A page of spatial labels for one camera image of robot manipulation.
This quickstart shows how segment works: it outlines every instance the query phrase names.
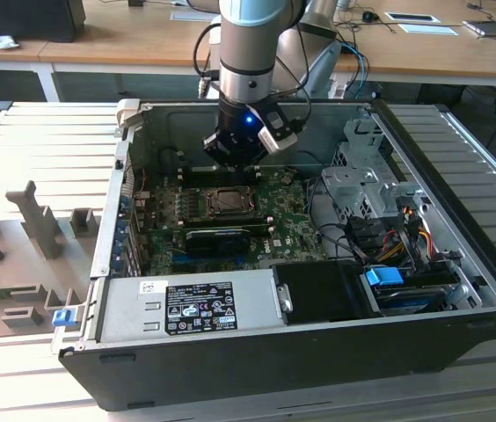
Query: power supply label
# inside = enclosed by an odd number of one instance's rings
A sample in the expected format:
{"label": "power supply label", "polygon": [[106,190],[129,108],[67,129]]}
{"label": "power supply label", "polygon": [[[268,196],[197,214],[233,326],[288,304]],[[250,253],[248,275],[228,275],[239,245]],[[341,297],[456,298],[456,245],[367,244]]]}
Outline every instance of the power supply label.
{"label": "power supply label", "polygon": [[231,282],[166,288],[165,329],[171,336],[237,328]]}

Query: motherboard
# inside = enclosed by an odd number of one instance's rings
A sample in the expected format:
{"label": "motherboard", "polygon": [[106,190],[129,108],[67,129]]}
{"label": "motherboard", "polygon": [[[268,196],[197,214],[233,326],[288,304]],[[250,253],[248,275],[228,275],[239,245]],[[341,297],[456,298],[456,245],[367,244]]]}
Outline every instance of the motherboard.
{"label": "motherboard", "polygon": [[204,187],[197,178],[193,184],[164,178],[150,191],[149,221],[142,225],[150,275],[253,270],[326,258],[306,214],[305,182],[295,169],[258,171],[248,186]]}

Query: blue cable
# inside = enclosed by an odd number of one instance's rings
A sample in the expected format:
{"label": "blue cable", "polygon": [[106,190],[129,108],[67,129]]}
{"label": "blue cable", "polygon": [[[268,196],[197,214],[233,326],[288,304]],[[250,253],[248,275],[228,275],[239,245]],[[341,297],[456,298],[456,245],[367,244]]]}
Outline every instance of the blue cable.
{"label": "blue cable", "polygon": [[361,66],[361,83],[360,87],[358,88],[357,92],[355,93],[354,98],[358,98],[361,92],[361,89],[363,88],[363,85],[365,84],[365,64],[363,62],[363,56],[361,53],[359,53],[355,48],[350,46],[349,44],[342,42],[342,46],[346,47],[348,50],[350,50],[355,57],[360,61],[360,66]]}

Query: black box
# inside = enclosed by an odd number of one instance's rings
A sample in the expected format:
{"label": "black box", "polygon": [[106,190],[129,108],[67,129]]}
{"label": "black box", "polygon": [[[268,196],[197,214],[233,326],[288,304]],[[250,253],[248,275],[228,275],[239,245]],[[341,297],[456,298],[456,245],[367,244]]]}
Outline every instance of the black box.
{"label": "black box", "polygon": [[85,19],[82,0],[0,0],[0,35],[72,42]]}

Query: blue latch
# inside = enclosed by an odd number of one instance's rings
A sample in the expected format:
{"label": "blue latch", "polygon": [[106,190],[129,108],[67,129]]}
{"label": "blue latch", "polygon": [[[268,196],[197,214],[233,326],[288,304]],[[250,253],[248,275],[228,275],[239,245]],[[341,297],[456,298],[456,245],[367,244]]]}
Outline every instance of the blue latch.
{"label": "blue latch", "polygon": [[370,286],[405,284],[395,266],[376,266],[365,273]]}
{"label": "blue latch", "polygon": [[75,309],[59,309],[53,315],[54,327],[72,327],[78,324]]}

